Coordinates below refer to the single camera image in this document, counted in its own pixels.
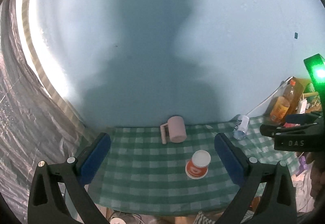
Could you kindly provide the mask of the person's right hand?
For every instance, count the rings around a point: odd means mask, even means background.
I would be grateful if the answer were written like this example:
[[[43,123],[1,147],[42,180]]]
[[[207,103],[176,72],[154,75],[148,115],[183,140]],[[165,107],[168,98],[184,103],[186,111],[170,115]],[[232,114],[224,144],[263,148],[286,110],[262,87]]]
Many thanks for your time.
[[[312,164],[310,178],[310,195],[314,198],[313,214],[320,211],[324,204],[324,152],[310,152],[306,158],[307,164]]]

